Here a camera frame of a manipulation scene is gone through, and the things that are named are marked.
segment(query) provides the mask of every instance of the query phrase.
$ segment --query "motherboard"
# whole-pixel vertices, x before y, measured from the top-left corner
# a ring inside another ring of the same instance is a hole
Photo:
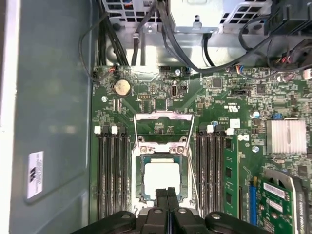
[[[245,68],[95,67],[90,223],[154,206],[221,211],[273,233],[309,233],[312,80]]]

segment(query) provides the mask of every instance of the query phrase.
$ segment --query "ram slot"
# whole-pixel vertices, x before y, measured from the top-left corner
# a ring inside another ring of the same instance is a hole
[[[224,136],[215,135],[215,162],[214,162],[214,174],[215,174],[215,211],[223,212],[224,202]]]
[[[197,182],[196,187],[198,190],[198,198],[199,198],[199,204],[198,207],[200,210],[203,211],[203,214],[206,213],[206,209],[204,205],[206,205],[207,201],[205,200],[205,190],[203,189],[203,186],[205,187],[206,180],[205,180],[205,170],[204,166],[205,164],[202,162],[205,158],[207,158],[207,155],[205,155],[204,150],[205,145],[205,137],[202,136],[200,133],[196,136],[196,172],[197,172]]]
[[[209,134],[206,137],[207,144],[207,213],[215,211],[215,138]]]
[[[112,189],[112,195],[113,195],[113,210],[112,213],[119,211],[119,136],[118,134],[112,134],[112,168],[113,168],[113,189]]]
[[[243,220],[243,187],[238,188],[238,218]]]
[[[107,217],[111,214],[111,166],[112,166],[112,154],[111,154],[111,135],[110,133],[104,133],[103,139],[103,204],[104,204],[104,217]]]
[[[103,205],[103,136],[97,137],[97,220],[103,218],[102,205]]]
[[[120,176],[121,176],[121,210],[125,211],[127,209],[127,161],[128,161],[128,139],[126,129],[120,128]]]

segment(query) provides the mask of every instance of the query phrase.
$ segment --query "gray wall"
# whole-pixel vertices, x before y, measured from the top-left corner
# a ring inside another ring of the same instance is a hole
[[[21,1],[12,234],[69,233],[88,223],[90,84],[78,38],[91,12],[91,0]],[[27,199],[28,155],[38,151],[43,191]]]

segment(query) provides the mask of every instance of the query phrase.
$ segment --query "silver heatsink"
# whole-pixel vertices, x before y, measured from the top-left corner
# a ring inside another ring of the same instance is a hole
[[[267,151],[271,154],[306,154],[304,120],[267,121]]]

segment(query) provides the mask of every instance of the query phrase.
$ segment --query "label sticker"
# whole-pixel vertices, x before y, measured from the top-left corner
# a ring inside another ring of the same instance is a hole
[[[285,192],[283,190],[280,190],[280,189],[278,189],[276,187],[273,187],[270,184],[266,184],[266,183],[263,184],[263,188],[266,191],[269,191],[270,193],[272,193],[272,194],[274,194],[276,196],[279,196],[282,199],[285,199]]]
[[[43,151],[28,156],[27,198],[42,192]]]
[[[240,128],[240,119],[231,118],[230,119],[230,128]]]
[[[278,205],[277,203],[269,200],[269,205],[272,206],[274,209],[280,211],[281,213],[283,213],[283,207],[281,205]]]

